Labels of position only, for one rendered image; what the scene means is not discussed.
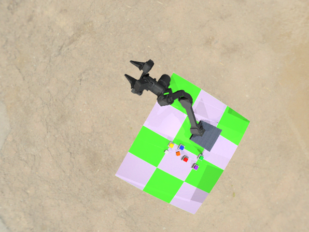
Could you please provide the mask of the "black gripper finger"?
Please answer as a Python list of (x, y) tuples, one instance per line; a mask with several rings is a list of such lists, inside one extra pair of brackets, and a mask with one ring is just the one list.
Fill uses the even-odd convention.
[(133, 65), (135, 65), (137, 68), (139, 68), (139, 70), (141, 71), (141, 69), (143, 68), (144, 64), (146, 62), (138, 62), (138, 61), (130, 61)]
[(131, 89), (133, 88), (134, 84), (136, 83), (137, 79), (127, 75), (127, 74), (124, 74), (124, 76), (128, 79), (129, 83), (131, 84)]

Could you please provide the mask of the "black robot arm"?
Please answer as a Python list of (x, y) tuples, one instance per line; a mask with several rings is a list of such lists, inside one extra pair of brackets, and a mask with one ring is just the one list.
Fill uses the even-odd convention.
[[(135, 93), (139, 96), (142, 95), (144, 90), (149, 90), (148, 86), (151, 86), (151, 81), (144, 76), (143, 79), (137, 80), (134, 88)], [(192, 104), (193, 104), (193, 98), (191, 95), (184, 90), (178, 90), (173, 93), (171, 88), (169, 88), (170, 85), (170, 76), (167, 74), (163, 74), (160, 79), (157, 81), (157, 83), (152, 88), (151, 92), (153, 92), (155, 95), (157, 95), (157, 102), (160, 106), (166, 106), (166, 105), (172, 105), (174, 103), (174, 100), (178, 98), (178, 101), (181, 103), (182, 107), (186, 109), (191, 127), (190, 127), (190, 133), (196, 134), (198, 136), (202, 136), (205, 132), (205, 129), (203, 129), (203, 125), (197, 124)], [(165, 94), (164, 93), (169, 93)]]

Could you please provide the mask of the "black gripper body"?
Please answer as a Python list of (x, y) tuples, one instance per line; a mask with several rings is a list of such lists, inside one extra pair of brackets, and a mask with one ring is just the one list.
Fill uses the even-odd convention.
[[(156, 79), (155, 79), (155, 78), (154, 78), (154, 79), (151, 78), (151, 77), (149, 76), (149, 74), (148, 74), (148, 72), (151, 70), (151, 68), (153, 67), (153, 65), (154, 65), (154, 62), (153, 62), (151, 59), (149, 59), (149, 61), (147, 61), (147, 62), (144, 64), (144, 66), (143, 66), (143, 68), (142, 68), (143, 73), (142, 73), (142, 75), (141, 75), (141, 77), (140, 77), (140, 79), (139, 79), (139, 80), (141, 80), (141, 79), (144, 78), (144, 76), (146, 76), (146, 77), (151, 81), (152, 85), (151, 85), (151, 86), (150, 86), (150, 85), (148, 86), (149, 91), (151, 91), (152, 88), (154, 87), (154, 85), (157, 83)], [(134, 88), (134, 87), (133, 87), (133, 89), (132, 89), (131, 92), (134, 93), (134, 94), (136, 94), (136, 93), (135, 93), (135, 88)]]

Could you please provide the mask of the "red button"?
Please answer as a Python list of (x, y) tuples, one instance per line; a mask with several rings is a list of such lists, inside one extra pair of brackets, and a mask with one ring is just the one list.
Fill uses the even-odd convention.
[(182, 158), (182, 160), (184, 161), (184, 162), (186, 162), (187, 163), (187, 161), (189, 160), (189, 158), (187, 157), (187, 156), (183, 156), (183, 158)]

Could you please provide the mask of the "purple button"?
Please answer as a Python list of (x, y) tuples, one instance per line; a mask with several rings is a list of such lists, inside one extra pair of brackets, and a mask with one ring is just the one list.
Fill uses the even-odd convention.
[(192, 168), (194, 169), (194, 170), (197, 170), (198, 168), (199, 168), (199, 166), (197, 165), (197, 164), (193, 164), (193, 166), (192, 166)]

